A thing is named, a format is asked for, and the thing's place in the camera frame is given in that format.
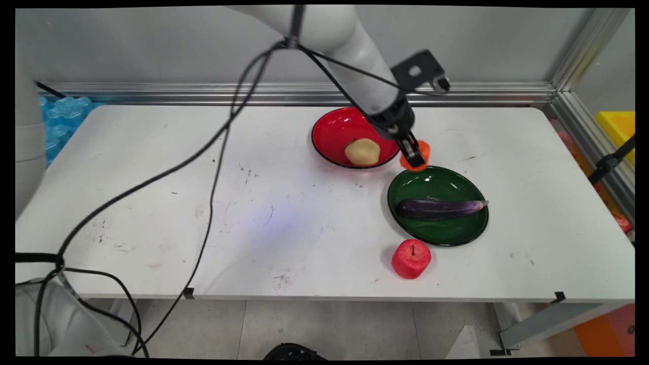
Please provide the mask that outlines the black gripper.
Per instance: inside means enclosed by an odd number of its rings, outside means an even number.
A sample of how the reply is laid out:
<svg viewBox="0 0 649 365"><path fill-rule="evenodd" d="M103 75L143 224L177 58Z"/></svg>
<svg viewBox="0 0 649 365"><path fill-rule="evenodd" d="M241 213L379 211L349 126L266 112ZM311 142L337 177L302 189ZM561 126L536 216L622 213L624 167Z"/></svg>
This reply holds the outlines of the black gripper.
<svg viewBox="0 0 649 365"><path fill-rule="evenodd" d="M365 116L380 138L396 140L404 169L426 169L427 143L421 147L412 133L415 114L405 96L399 95L384 111L365 113Z"/></svg>

